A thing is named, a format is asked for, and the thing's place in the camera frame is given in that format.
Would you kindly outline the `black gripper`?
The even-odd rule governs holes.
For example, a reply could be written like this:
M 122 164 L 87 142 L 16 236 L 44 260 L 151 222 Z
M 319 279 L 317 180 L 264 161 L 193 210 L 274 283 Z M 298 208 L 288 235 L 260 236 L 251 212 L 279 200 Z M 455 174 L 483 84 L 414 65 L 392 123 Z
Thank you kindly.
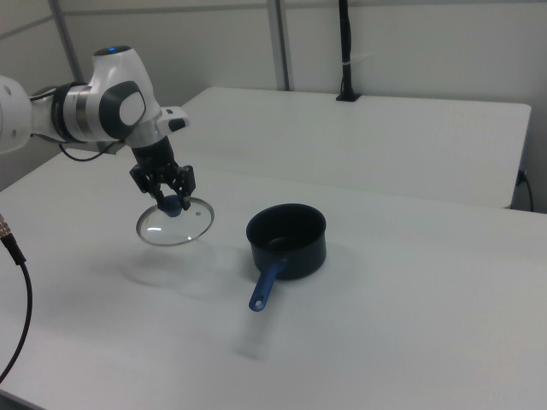
M 191 195 L 196 189 L 192 166 L 180 166 L 168 138 L 142 148 L 132 148 L 137 164 L 130 170 L 137 187 L 156 199 L 160 210 L 166 209 L 162 185 L 167 185 L 179 198 L 181 207 L 188 210 Z

